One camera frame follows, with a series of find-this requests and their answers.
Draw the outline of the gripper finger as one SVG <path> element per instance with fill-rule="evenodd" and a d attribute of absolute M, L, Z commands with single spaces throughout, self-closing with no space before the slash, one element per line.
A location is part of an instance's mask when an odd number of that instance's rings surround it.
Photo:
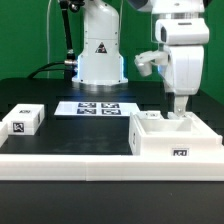
<path fill-rule="evenodd" d="M 174 113 L 177 115 L 185 114 L 187 102 L 188 96 L 176 95 L 174 97 Z"/>

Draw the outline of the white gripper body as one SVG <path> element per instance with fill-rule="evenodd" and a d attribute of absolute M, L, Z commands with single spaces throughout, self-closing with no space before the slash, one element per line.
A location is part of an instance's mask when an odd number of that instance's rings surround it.
<path fill-rule="evenodd" d="M 202 76 L 204 48 L 209 29 L 203 18 L 158 19 L 155 39 L 167 54 L 167 64 L 158 66 L 167 92 L 197 93 Z"/>

